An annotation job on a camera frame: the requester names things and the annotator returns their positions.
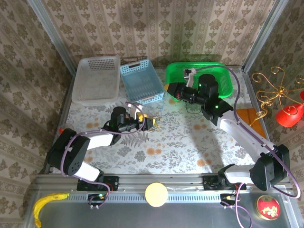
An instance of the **plastic basket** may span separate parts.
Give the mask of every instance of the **plastic basket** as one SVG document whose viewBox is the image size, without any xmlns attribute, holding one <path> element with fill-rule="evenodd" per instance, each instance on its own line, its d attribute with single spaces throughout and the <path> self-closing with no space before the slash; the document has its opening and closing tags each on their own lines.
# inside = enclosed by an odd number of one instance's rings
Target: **plastic basket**
<svg viewBox="0 0 304 228">
<path fill-rule="evenodd" d="M 189 68 L 201 68 L 207 67 L 211 65 L 222 65 L 222 63 L 218 62 L 178 62 L 171 63 L 167 67 L 167 83 L 174 82 L 186 82 L 184 79 L 184 69 Z M 199 71 L 196 75 L 194 75 L 194 83 L 193 88 L 198 87 L 198 78 L 202 74 L 211 74 L 215 77 L 215 80 L 218 82 L 218 93 L 220 98 L 228 97 L 232 94 L 232 83 L 229 75 L 229 71 L 220 67 L 213 67 L 205 70 Z"/>
<path fill-rule="evenodd" d="M 118 97 L 120 58 L 83 58 L 79 61 L 72 101 L 84 106 L 101 105 Z"/>
<path fill-rule="evenodd" d="M 120 74 L 131 102 L 145 105 L 162 99 L 164 89 L 150 60 L 123 65 Z"/>
</svg>

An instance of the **floral tablecloth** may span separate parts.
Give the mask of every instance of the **floral tablecloth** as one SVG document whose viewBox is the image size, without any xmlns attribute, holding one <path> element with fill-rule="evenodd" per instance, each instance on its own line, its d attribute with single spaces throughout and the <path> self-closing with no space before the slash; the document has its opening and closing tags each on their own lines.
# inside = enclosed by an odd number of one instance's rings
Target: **floral tablecloth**
<svg viewBox="0 0 304 228">
<path fill-rule="evenodd" d="M 237 108 L 252 108 L 240 68 L 234 68 L 241 83 L 241 96 Z M 156 69 L 165 84 L 166 70 Z M 233 104 L 237 86 L 234 77 L 233 94 L 225 100 Z M 112 109 L 124 106 L 127 95 L 120 84 L 119 98 L 114 103 L 84 107 L 72 102 L 67 122 L 74 130 L 88 131 L 102 127 L 110 119 Z M 87 151 L 85 161 L 105 173 L 206 173 L 217 172 L 231 164 L 253 164 L 250 156 L 227 133 L 208 122 L 199 112 L 198 105 L 175 102 L 169 95 L 164 100 L 144 105 L 149 116 L 160 116 L 154 132 L 140 132 L 122 136 L 111 147 Z"/>
</svg>

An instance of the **green plastic basket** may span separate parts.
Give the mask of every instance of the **green plastic basket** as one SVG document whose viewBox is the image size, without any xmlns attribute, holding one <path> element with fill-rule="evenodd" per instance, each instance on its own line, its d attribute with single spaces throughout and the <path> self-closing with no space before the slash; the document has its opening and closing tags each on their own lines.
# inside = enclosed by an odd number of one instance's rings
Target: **green plastic basket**
<svg viewBox="0 0 304 228">
<path fill-rule="evenodd" d="M 187 82 L 184 79 L 184 69 L 190 68 L 202 68 L 211 65 L 221 65 L 224 64 L 219 62 L 178 62 L 171 63 L 167 66 L 167 83 L 174 82 Z M 193 88 L 198 87 L 199 76 L 202 74 L 211 74 L 215 77 L 215 80 L 218 82 L 218 93 L 220 98 L 228 97 L 232 94 L 232 83 L 229 75 L 229 71 L 220 67 L 213 67 L 205 70 L 199 71 L 196 75 L 194 75 L 194 83 Z"/>
</svg>

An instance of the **orange block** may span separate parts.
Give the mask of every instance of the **orange block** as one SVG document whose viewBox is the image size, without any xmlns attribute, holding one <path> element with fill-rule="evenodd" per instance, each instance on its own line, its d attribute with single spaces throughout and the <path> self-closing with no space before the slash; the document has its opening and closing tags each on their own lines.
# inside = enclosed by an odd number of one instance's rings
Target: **orange block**
<svg viewBox="0 0 304 228">
<path fill-rule="evenodd" d="M 242 118 L 248 125 L 250 125 L 256 118 L 257 112 L 254 108 L 237 109 L 237 114 Z M 266 138 L 265 132 L 260 121 L 255 121 L 251 126 L 257 133 Z"/>
</svg>

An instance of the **banana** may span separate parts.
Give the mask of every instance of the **banana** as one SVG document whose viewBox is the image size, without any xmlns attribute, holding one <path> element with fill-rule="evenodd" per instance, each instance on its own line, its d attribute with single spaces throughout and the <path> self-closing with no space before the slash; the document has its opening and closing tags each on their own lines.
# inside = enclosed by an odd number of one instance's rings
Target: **banana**
<svg viewBox="0 0 304 228">
<path fill-rule="evenodd" d="M 38 228 L 41 227 L 41 221 L 39 220 L 39 212 L 41 211 L 41 209 L 43 208 L 44 205 L 46 205 L 47 203 L 49 203 L 51 201 L 64 200 L 69 195 L 70 195 L 70 193 L 65 192 L 65 193 L 51 193 L 51 194 L 48 194 L 44 197 L 41 197 L 35 203 L 34 208 L 33 208 L 33 215 L 34 215 L 36 227 L 38 227 Z"/>
</svg>

